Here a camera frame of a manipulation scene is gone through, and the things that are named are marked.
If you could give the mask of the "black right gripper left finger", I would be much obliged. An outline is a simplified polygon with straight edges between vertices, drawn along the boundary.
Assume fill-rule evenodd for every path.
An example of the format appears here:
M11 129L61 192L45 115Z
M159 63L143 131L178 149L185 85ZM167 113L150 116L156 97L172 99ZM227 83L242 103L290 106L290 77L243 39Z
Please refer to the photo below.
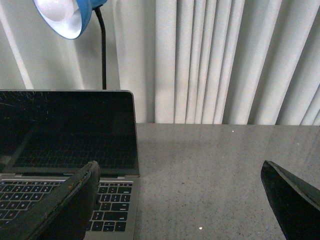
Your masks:
M100 167L87 163L9 223L11 240L82 240L96 204Z

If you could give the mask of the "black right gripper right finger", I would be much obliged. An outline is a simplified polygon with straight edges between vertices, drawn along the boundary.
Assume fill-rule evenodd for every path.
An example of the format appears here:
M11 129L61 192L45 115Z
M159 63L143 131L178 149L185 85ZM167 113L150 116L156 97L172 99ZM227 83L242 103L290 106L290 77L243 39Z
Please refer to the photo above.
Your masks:
M276 220L287 240L320 238L320 190L272 161L260 178Z

